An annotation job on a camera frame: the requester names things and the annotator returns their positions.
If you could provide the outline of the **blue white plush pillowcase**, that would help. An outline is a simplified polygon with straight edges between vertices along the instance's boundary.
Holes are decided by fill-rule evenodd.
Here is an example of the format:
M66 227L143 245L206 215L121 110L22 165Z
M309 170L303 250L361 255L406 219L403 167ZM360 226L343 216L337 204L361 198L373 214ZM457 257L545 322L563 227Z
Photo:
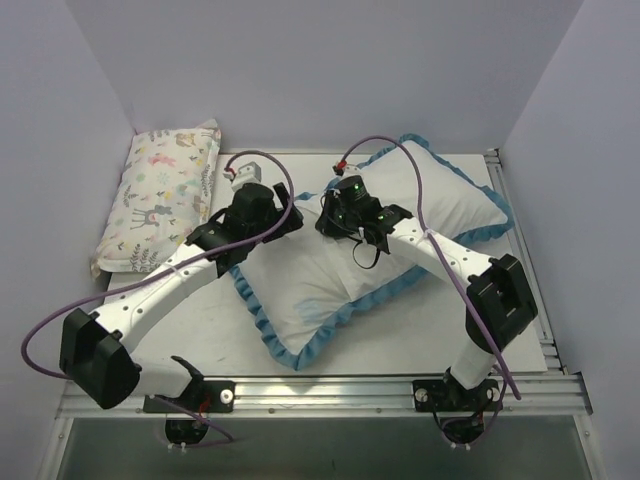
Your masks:
M363 189L378 199L370 213L335 213L346 237L315 227L320 194L301 193L301 229L261 244L231 270L234 287L274 360L309 367L340 326L410 289L441 264L432 243L464 247L505 235L514 225L507 202L436 155L428 141L406 134L396 147L358 164Z

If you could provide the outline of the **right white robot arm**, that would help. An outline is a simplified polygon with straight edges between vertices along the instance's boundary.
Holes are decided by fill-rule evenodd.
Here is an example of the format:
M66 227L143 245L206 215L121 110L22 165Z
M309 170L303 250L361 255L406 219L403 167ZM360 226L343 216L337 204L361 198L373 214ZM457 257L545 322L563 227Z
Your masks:
M481 254L429 228L421 217L396 204L384 206L359 175L340 180L323 195L316 229L335 240L352 238L378 254L403 258L450 283L466 307L467 340L443 385L446 402L465 409L494 366L521 398L503 352L538 315L521 262L511 254Z

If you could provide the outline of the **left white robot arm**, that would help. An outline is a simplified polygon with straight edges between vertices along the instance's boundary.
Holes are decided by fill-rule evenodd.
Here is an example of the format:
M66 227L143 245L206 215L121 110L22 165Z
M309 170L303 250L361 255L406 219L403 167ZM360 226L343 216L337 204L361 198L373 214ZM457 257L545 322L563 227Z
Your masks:
M132 357L142 339L183 300L243 262L258 243L298 230L303 216L286 187L246 183L231 204L196 227L175 253L130 292L90 313L77 308L63 322L60 368L101 408L132 393L162 396L180 411L205 398L204 376L181 357L181 371L141 366Z

